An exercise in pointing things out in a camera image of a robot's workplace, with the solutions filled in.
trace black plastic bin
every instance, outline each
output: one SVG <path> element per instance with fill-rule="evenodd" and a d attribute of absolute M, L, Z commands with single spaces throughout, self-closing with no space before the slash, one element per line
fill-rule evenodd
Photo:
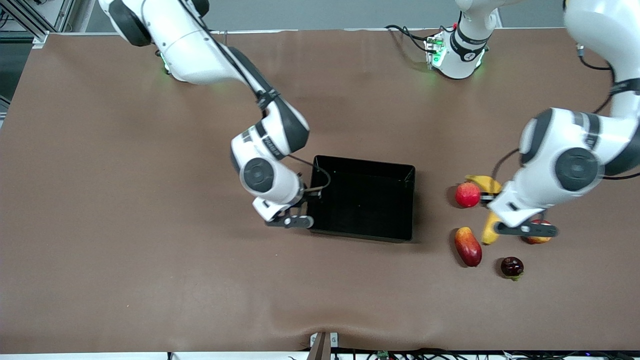
<path fill-rule="evenodd" d="M 413 237 L 415 167 L 318 155 L 314 163 L 331 175 L 322 197 L 309 202 L 313 233 L 391 242 Z M 311 186 L 326 184 L 314 170 Z"/>

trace banana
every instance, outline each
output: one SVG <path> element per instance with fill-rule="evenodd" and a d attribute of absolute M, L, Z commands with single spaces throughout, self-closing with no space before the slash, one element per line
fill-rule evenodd
<path fill-rule="evenodd" d="M 467 175 L 465 176 L 467 181 L 471 181 L 478 185 L 483 192 L 486 193 L 499 193 L 502 190 L 502 185 L 494 180 L 490 176 L 486 175 Z"/>
<path fill-rule="evenodd" d="M 498 240 L 500 234 L 493 230 L 495 223 L 499 222 L 500 218 L 493 211 L 489 212 L 489 216 L 484 223 L 484 230 L 482 231 L 482 243 L 485 245 L 491 245 Z"/>

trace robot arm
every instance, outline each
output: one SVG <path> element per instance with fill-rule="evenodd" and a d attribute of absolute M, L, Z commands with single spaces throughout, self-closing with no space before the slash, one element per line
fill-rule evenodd
<path fill-rule="evenodd" d="M 306 216 L 279 214 L 299 205 L 302 180 L 279 161 L 307 143 L 305 118 L 267 82 L 239 50 L 217 42 L 201 20 L 206 0 L 99 0 L 111 23 L 129 43 L 158 47 L 167 71 L 179 81 L 211 84 L 243 82 L 262 110 L 256 125 L 231 141 L 231 162 L 244 188 L 255 196 L 253 207 L 269 224 L 311 227 Z"/>
<path fill-rule="evenodd" d="M 603 176 L 640 164 L 640 3 L 573 0 L 565 23 L 576 41 L 614 70 L 611 116 L 554 108 L 526 125 L 522 167 L 488 205 L 508 227 L 588 193 Z"/>
<path fill-rule="evenodd" d="M 497 25 L 495 10 L 523 0 L 456 0 L 460 19 L 455 29 L 446 29 L 428 39 L 429 64 L 443 75 L 464 79 L 480 66 L 489 41 Z"/>

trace brown table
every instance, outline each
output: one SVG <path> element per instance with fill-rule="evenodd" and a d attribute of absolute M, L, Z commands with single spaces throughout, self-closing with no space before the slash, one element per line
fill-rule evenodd
<path fill-rule="evenodd" d="M 0 135 L 2 352 L 296 350 L 323 330 L 359 348 L 640 348 L 633 181 L 552 209 L 548 244 L 503 237 L 478 268 L 452 247 L 487 212 L 452 206 L 450 186 L 488 174 L 539 111 L 604 99 L 609 75 L 565 31 L 496 31 L 464 81 L 397 33 L 228 42 L 305 114 L 299 156 L 415 165 L 415 243 L 265 227 L 228 160 L 260 117 L 243 85 L 179 83 L 119 37 L 52 35 Z M 525 263 L 519 282 L 498 276 L 504 256 Z"/>

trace dark purple fruit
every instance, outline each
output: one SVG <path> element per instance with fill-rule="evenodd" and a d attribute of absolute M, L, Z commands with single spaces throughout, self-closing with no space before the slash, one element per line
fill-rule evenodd
<path fill-rule="evenodd" d="M 500 270 L 502 270 L 502 273 L 507 278 L 518 281 L 522 274 L 524 274 L 524 264 L 520 259 L 510 256 L 502 260 Z"/>

